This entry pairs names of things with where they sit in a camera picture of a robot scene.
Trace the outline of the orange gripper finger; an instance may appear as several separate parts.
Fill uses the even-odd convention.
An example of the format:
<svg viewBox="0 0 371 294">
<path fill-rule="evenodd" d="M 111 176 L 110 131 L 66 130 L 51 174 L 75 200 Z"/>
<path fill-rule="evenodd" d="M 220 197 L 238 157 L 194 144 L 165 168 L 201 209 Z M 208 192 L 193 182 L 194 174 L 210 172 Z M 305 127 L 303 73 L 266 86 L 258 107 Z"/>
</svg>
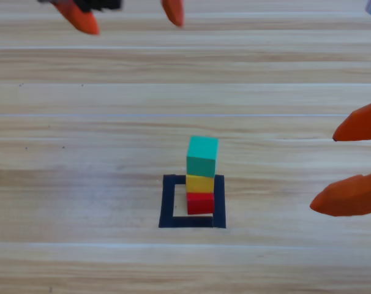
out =
<svg viewBox="0 0 371 294">
<path fill-rule="evenodd" d="M 353 111 L 335 130 L 334 141 L 371 140 L 371 104 Z"/>
<path fill-rule="evenodd" d="M 371 174 L 331 183 L 312 200 L 310 208 L 334 217 L 370 214 Z"/>
</svg>

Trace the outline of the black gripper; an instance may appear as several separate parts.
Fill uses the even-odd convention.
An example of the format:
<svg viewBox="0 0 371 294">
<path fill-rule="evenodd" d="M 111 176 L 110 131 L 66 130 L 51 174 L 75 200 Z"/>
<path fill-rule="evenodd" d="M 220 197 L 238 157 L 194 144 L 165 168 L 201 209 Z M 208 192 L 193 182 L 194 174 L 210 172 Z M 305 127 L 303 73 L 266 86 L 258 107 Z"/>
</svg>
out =
<svg viewBox="0 0 371 294">
<path fill-rule="evenodd" d="M 121 10 L 120 0 L 38 0 L 41 4 L 54 5 L 59 13 L 78 31 L 99 35 L 100 29 L 92 11 Z M 177 27 L 184 26 L 183 0 L 161 0 L 162 7 L 168 19 Z"/>
</svg>

